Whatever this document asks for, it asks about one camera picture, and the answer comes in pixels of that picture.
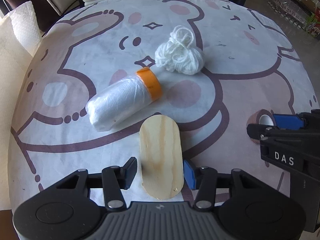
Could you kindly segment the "brown tape roll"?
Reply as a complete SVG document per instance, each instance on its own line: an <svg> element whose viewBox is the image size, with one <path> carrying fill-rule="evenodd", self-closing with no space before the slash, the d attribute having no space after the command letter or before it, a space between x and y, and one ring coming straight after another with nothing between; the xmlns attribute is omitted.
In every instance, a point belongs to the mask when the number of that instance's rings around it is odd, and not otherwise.
<svg viewBox="0 0 320 240"><path fill-rule="evenodd" d="M266 109L261 109L252 114L247 120L247 126L250 124L275 126L276 121L273 117L273 112Z"/></svg>

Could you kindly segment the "oval wooden board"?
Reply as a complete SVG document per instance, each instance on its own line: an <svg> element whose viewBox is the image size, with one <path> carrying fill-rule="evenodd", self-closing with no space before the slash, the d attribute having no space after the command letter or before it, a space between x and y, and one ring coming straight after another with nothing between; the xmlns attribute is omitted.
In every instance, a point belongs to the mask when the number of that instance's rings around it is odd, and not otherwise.
<svg viewBox="0 0 320 240"><path fill-rule="evenodd" d="M180 130L166 115L147 118L139 131L142 184L147 194L167 200L184 185Z"/></svg>

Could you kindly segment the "cartoon bear printed bedsheet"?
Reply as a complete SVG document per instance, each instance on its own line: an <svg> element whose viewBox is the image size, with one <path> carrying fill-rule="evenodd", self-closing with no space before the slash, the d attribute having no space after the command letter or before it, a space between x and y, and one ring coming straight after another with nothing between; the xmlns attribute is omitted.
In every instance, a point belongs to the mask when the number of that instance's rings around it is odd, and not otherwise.
<svg viewBox="0 0 320 240"><path fill-rule="evenodd" d="M203 54L195 75L158 68L155 51L177 25ZM162 97L107 132L97 132L88 100L149 67ZM283 194L288 172L264 162L246 132L261 109L296 114L318 107L303 64L279 26L223 0L106 0L59 20L24 77L11 124L12 209L79 168L98 173L139 156L139 130L154 115L178 124L182 153L198 166L241 168Z"/></svg>

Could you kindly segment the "white bag roll orange cap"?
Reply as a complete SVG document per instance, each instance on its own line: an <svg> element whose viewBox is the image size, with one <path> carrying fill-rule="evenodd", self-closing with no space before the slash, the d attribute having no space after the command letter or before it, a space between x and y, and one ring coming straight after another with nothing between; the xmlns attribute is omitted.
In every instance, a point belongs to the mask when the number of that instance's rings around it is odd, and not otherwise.
<svg viewBox="0 0 320 240"><path fill-rule="evenodd" d="M106 132L162 96L162 88L149 67L111 84L86 105L90 123Z"/></svg>

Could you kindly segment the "green red cardboard box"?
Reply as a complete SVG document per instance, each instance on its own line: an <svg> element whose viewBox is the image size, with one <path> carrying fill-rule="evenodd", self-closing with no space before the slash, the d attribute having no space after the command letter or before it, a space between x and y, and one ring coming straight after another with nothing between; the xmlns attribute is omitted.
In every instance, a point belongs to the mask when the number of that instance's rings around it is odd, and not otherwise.
<svg viewBox="0 0 320 240"><path fill-rule="evenodd" d="M312 37L319 40L320 22L319 22L319 7L316 8L316 13L313 14L305 27L305 31Z"/></svg>

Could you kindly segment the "pack of water bottles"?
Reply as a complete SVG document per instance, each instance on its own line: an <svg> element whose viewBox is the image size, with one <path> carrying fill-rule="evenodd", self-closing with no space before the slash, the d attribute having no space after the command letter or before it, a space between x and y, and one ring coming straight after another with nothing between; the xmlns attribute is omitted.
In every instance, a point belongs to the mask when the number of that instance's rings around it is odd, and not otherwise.
<svg viewBox="0 0 320 240"><path fill-rule="evenodd" d="M314 13L299 0L269 0L277 13L296 23L303 30L311 23Z"/></svg>

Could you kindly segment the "white yarn ball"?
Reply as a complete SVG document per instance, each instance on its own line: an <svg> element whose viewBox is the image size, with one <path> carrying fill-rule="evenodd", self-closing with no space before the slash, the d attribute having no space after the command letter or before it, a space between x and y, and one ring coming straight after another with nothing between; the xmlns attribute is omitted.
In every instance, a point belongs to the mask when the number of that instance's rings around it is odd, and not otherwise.
<svg viewBox="0 0 320 240"><path fill-rule="evenodd" d="M169 72L195 75L204 67L203 54L195 46L195 35L182 25L177 25L169 39L155 51L155 64Z"/></svg>

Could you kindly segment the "white paper towel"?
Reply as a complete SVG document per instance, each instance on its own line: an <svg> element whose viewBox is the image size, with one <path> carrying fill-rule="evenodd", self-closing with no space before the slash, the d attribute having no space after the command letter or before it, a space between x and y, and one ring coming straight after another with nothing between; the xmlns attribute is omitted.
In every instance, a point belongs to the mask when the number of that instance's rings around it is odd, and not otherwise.
<svg viewBox="0 0 320 240"><path fill-rule="evenodd" d="M1 210L11 208L8 148L12 116L24 76L41 41L31 1L1 17Z"/></svg>

